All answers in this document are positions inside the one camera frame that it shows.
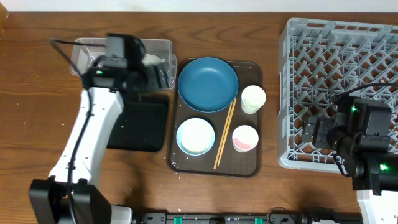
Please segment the light blue bowl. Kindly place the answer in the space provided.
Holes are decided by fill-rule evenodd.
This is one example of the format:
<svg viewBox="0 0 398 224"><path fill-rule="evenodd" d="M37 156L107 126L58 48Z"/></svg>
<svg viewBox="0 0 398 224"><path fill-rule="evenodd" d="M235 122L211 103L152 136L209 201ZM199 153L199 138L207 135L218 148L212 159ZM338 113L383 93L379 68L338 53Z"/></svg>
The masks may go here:
<svg viewBox="0 0 398 224"><path fill-rule="evenodd" d="M204 119L190 118L178 127L175 138L181 151L190 156L201 156L213 147L215 130Z"/></svg>

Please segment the white green cup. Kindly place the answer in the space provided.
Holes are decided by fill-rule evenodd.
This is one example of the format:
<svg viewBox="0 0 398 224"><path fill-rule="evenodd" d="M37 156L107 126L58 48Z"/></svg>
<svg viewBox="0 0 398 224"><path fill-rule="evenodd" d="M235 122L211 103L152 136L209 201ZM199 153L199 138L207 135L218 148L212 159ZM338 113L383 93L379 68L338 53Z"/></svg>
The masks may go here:
<svg viewBox="0 0 398 224"><path fill-rule="evenodd" d="M247 86L241 94L241 108L246 114L256 113L266 102L265 91L256 85Z"/></svg>

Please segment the white pink cup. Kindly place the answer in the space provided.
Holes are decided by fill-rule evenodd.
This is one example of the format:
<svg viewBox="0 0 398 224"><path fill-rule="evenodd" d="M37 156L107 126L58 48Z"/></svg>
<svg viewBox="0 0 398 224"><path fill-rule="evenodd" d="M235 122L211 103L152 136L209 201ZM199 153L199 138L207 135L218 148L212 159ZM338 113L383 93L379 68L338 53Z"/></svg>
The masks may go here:
<svg viewBox="0 0 398 224"><path fill-rule="evenodd" d="M238 152L248 152L259 142L257 131L248 125L238 126L232 134L233 147Z"/></svg>

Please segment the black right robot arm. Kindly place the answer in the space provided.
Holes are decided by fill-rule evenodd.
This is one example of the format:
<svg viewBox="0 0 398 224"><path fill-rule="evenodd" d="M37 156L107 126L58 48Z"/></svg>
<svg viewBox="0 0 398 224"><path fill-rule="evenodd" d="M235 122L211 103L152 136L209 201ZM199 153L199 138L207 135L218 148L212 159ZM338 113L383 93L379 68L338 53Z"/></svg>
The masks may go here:
<svg viewBox="0 0 398 224"><path fill-rule="evenodd" d="M353 96L336 104L334 118L308 117L302 141L344 160L336 165L352 179L363 223L397 223L397 155L388 151L392 110Z"/></svg>

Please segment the white tissue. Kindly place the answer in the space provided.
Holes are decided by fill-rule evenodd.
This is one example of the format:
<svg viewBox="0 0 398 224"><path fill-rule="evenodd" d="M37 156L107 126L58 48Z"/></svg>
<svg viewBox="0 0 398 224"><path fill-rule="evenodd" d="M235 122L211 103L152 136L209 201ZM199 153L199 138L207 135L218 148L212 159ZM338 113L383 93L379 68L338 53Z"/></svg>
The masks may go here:
<svg viewBox="0 0 398 224"><path fill-rule="evenodd" d="M165 61L166 61L166 59L161 59L161 58L158 58L158 56L151 55L151 54L145 54L143 59L142 59L142 63L145 66L159 65L159 64L164 63Z"/></svg>

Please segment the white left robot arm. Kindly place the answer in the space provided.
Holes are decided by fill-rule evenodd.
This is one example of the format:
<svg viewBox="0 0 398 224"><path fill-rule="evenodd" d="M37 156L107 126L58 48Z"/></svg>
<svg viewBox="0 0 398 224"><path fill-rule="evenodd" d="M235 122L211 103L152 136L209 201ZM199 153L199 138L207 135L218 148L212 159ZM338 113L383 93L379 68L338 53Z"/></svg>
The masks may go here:
<svg viewBox="0 0 398 224"><path fill-rule="evenodd" d="M46 179L34 179L29 199L38 223L134 223L133 210L112 205L98 190L109 138L128 98L167 88L162 60L148 54L142 39L108 33L103 55L81 71L60 48L52 47L81 80L80 108L62 156Z"/></svg>

